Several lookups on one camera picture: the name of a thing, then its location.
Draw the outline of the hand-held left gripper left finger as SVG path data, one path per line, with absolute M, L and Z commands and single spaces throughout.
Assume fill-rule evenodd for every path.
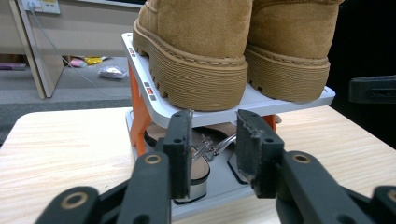
M 163 140 L 163 152 L 169 158 L 173 199 L 184 199 L 190 195 L 191 116 L 190 110 L 173 114 Z

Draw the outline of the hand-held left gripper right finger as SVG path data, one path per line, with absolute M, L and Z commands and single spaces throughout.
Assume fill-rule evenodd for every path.
M 261 116 L 243 109 L 237 111 L 237 170 L 258 198 L 276 197 L 277 166 L 283 147 L 284 142 Z

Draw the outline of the black silver strap sandal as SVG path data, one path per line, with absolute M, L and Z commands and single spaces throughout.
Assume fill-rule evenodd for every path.
M 146 143 L 155 147 L 160 137 L 165 137 L 166 130 L 154 123 L 151 123 L 144 133 Z M 174 199 L 174 203 L 182 205 L 196 202 L 206 196 L 206 182 L 209 178 L 210 166 L 204 157 L 194 159 L 191 163 L 191 189 L 190 196 L 184 199 Z
M 233 178 L 242 185 L 248 182 L 236 171 L 236 128 L 232 124 L 218 124 L 196 127 L 192 130 L 192 160 L 204 157 L 210 172 L 217 164 L 226 168 Z

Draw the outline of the white two-tier shoe rack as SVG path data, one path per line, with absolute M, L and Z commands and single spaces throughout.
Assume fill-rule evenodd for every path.
M 149 151 L 145 145 L 143 133 L 155 123 L 160 127 L 167 127 L 173 114 L 179 109 L 162 98 L 155 88 L 149 73 L 149 58 L 137 53 L 133 48 L 133 35 L 121 35 L 121 43 L 126 53 L 131 81 L 133 108 L 126 114 L 126 121 L 131 145 L 136 157 Z M 335 92 L 326 87 L 321 96 L 312 102 L 291 103 L 270 99 L 247 85 L 240 104 L 232 109 L 217 112 L 194 112 L 192 125 L 203 127 L 221 123 L 236 123 L 236 111 L 245 109 L 260 116 L 272 119 L 275 114 L 290 112 L 310 107 L 328 105 L 332 102 Z M 201 214 L 217 206 L 224 205 L 253 194 L 248 185 L 242 185 L 234 175 L 236 159 L 227 149 L 219 154 L 210 164 L 210 175 L 207 179 L 206 196 L 194 203 L 172 205 L 172 219 L 179 221 L 184 218 Z

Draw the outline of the tan suede boot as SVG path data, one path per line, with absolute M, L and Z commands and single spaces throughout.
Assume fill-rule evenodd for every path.
M 273 99 L 318 99 L 328 80 L 328 54 L 343 2 L 254 0 L 245 50 L 247 82 Z
M 196 111 L 237 106 L 248 73 L 244 51 L 253 0 L 147 0 L 134 49 L 171 105 Z

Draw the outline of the clear plastic bag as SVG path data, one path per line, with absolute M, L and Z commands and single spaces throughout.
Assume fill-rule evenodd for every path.
M 128 77 L 128 73 L 125 69 L 118 66 L 106 66 L 99 70 L 98 76 L 111 79 L 124 79 Z

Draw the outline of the yellow packet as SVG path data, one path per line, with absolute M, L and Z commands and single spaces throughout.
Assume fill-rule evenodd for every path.
M 102 56 L 102 57 L 84 57 L 83 58 L 83 61 L 87 65 L 93 65 L 93 64 L 102 63 L 105 60 L 107 60 L 107 56 Z

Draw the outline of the purple flat item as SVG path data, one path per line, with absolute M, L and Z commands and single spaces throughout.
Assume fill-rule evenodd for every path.
M 23 71 L 26 67 L 26 63 L 0 63 L 0 70 Z

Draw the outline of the white wall socket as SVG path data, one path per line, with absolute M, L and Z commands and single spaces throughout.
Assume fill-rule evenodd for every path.
M 26 11 L 61 14 L 58 0 L 22 0 L 22 5 Z

